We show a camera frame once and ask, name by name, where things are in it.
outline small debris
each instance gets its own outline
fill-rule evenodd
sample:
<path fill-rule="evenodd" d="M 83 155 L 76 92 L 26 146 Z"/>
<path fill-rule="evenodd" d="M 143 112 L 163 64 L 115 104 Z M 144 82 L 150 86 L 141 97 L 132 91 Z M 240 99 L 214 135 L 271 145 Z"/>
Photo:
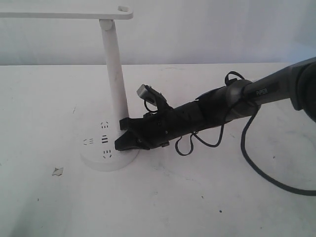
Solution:
<path fill-rule="evenodd" d="M 60 168 L 60 169 L 55 168 L 55 170 L 52 173 L 52 175 L 60 176 L 60 175 L 63 174 L 63 170 L 64 170 L 64 168 Z"/>

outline white wall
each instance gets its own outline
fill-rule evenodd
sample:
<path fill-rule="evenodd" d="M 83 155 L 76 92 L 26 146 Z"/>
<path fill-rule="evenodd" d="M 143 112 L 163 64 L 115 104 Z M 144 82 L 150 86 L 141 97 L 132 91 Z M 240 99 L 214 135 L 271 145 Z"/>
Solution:
<path fill-rule="evenodd" d="M 117 22 L 124 64 L 294 62 L 316 56 L 315 0 L 116 2 L 134 8 L 134 19 Z M 0 65 L 103 63 L 95 20 L 0 20 Z"/>

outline black device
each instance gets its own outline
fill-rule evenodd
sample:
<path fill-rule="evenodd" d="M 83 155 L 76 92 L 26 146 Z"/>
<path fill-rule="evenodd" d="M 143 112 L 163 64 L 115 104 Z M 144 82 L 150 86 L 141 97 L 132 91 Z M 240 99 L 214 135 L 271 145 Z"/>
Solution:
<path fill-rule="evenodd" d="M 229 79 L 229 75 L 241 79 Z M 142 85 L 137 93 L 149 112 L 143 118 L 124 118 L 120 121 L 121 130 L 126 132 L 115 141 L 115 148 L 125 151 L 164 147 L 169 145 L 170 140 L 189 133 L 205 145 L 216 147 L 221 142 L 224 124 L 251 116 L 241 139 L 241 150 L 244 150 L 243 155 L 247 160 L 245 133 L 261 105 L 290 98 L 294 109 L 303 109 L 316 122 L 316 57 L 288 66 L 256 82 L 246 80 L 232 71 L 225 77 L 225 84 L 177 108 L 169 106 L 167 100 L 150 86 Z M 149 110 L 146 103 L 156 106 L 157 110 Z M 199 131 L 217 126 L 222 126 L 217 144 L 207 144 L 197 136 Z M 250 163 L 250 158 L 247 161 L 256 170 L 257 166 Z M 256 171 L 263 177 L 266 175 L 260 169 Z M 269 181 L 289 192 L 316 196 L 316 191 L 300 190 L 280 182 L 276 184 L 274 179 Z"/>

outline white table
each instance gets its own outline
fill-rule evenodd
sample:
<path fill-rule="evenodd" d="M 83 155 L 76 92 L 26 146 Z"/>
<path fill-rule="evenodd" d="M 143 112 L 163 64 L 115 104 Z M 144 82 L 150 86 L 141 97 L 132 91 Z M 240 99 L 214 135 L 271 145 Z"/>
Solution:
<path fill-rule="evenodd" d="M 227 72 L 259 79 L 286 64 L 123 66 L 130 115 L 145 83 L 170 105 L 222 86 Z M 196 140 L 180 157 L 169 147 L 141 151 L 127 167 L 99 172 L 79 158 L 87 113 L 109 99 L 106 66 L 0 67 L 0 235 L 2 237 L 314 236 L 316 198 L 285 192 L 244 160 L 246 118 L 225 128 L 220 147 Z M 219 129 L 201 132 L 215 143 Z M 289 100 L 264 105 L 247 149 L 264 171 L 289 185 L 316 189 L 316 126 Z M 188 149 L 188 138 L 180 143 Z M 52 176 L 54 168 L 63 174 Z"/>

